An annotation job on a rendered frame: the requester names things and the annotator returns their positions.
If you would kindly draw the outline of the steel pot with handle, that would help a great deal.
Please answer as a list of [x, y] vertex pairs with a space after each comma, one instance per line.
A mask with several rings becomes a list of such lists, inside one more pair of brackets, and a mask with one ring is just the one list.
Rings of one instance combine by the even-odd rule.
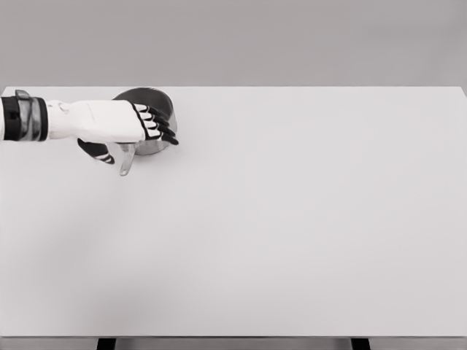
[[[164, 120], [169, 123], [169, 127], [174, 132], [177, 131], [177, 121], [172, 100], [161, 90], [153, 87], [131, 88], [114, 97], [114, 100], [125, 100], [133, 104], [143, 104], [157, 109], [161, 112]], [[161, 140], [149, 140], [135, 144], [119, 144], [119, 146], [123, 151], [123, 162], [119, 175], [126, 176], [131, 170], [135, 156], [154, 155], [165, 150], [169, 146], [169, 143]]]

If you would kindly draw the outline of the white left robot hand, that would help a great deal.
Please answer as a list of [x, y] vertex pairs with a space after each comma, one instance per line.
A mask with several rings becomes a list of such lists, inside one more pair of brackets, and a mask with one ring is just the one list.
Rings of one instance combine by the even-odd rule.
[[78, 101], [70, 105], [70, 112], [76, 122], [75, 134], [80, 148], [106, 164], [115, 163], [108, 143], [165, 141], [179, 144], [166, 120], [167, 114], [152, 106], [126, 100]]

